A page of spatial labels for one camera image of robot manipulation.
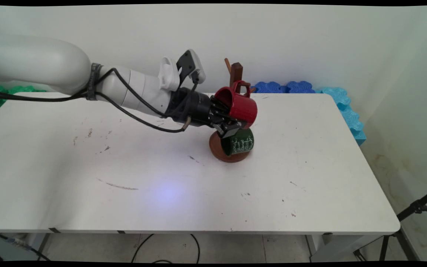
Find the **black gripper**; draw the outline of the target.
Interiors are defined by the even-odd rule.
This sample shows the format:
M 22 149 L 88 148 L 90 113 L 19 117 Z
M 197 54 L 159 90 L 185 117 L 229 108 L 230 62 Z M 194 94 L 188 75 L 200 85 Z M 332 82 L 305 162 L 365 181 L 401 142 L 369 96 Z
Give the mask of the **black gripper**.
M 171 100 L 165 111 L 168 117 L 178 123 L 185 123 L 185 120 L 191 117 L 191 126 L 214 127 L 220 139 L 235 135 L 242 128 L 241 120 L 221 120 L 221 117 L 231 116 L 230 108 L 220 100 L 197 91 L 188 96 L 190 91 L 188 88 L 180 88 L 171 93 Z

